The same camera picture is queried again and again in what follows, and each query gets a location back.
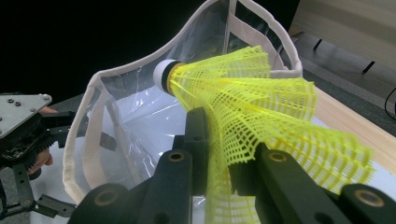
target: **black background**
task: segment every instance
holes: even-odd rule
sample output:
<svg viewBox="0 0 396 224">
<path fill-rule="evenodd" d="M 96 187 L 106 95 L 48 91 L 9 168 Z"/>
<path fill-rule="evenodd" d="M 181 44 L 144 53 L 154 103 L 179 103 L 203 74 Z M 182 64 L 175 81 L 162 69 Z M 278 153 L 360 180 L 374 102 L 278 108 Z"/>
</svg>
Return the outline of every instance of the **black background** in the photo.
<svg viewBox="0 0 396 224">
<path fill-rule="evenodd" d="M 0 92 L 47 93 L 53 104 L 82 94 L 96 72 L 166 44 L 203 2 L 1 1 Z M 295 8 L 258 2 L 290 26 Z"/>
</svg>

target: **human hand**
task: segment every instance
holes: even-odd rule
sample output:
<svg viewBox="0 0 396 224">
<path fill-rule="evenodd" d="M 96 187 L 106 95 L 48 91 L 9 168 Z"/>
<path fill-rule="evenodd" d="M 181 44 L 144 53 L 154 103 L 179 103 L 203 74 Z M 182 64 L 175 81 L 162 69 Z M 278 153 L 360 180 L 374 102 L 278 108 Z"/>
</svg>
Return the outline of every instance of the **human hand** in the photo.
<svg viewBox="0 0 396 224">
<path fill-rule="evenodd" d="M 58 113 L 58 111 L 56 111 L 48 106 L 45 106 L 44 108 L 42 108 L 40 110 L 39 113 L 40 114 Z M 46 148 L 37 155 L 35 165 L 27 171 L 27 174 L 28 175 L 33 174 L 38 169 L 40 169 L 43 165 L 52 165 L 52 164 L 53 164 L 52 155 L 50 154 L 50 150 L 48 148 Z"/>
</svg>

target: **wooden surface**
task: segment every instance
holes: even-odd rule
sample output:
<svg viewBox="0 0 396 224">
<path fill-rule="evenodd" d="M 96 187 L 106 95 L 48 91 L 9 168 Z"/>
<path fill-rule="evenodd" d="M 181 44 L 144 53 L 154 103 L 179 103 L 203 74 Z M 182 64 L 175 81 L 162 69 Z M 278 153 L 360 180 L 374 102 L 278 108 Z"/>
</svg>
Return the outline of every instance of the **wooden surface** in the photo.
<svg viewBox="0 0 396 224">
<path fill-rule="evenodd" d="M 293 26 L 396 69 L 395 11 L 396 1 L 389 0 L 301 0 Z"/>
<path fill-rule="evenodd" d="M 374 159 L 396 175 L 396 138 L 347 106 L 317 89 L 316 117 L 332 129 L 354 133 L 364 146 L 374 150 Z"/>
</svg>

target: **shuttlecock cork base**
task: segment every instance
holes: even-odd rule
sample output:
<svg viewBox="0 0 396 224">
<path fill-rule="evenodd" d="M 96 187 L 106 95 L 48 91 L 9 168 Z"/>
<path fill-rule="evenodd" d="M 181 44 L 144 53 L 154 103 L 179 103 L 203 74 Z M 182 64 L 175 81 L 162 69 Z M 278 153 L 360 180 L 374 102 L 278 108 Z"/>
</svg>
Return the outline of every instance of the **shuttlecock cork base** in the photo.
<svg viewBox="0 0 396 224">
<path fill-rule="evenodd" d="M 169 86 L 169 75 L 172 74 L 179 66 L 184 64 L 185 63 L 173 59 L 167 59 L 160 62 L 154 69 L 154 84 L 160 88 L 160 90 L 175 96 Z"/>
</svg>

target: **yellow mesh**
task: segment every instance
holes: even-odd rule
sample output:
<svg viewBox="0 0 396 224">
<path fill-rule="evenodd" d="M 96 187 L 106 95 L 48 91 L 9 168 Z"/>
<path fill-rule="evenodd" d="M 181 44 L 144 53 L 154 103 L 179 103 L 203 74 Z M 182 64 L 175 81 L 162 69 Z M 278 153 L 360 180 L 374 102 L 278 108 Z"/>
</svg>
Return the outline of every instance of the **yellow mesh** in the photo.
<svg viewBox="0 0 396 224">
<path fill-rule="evenodd" d="M 336 193 L 373 172 L 372 150 L 354 135 L 311 123 L 312 82 L 268 77 L 267 54 L 260 47 L 182 65 L 169 76 L 184 108 L 202 106 L 208 116 L 206 223 L 260 223 L 254 198 L 231 193 L 227 167 L 253 160 L 261 142 L 289 152 L 320 186 Z"/>
</svg>

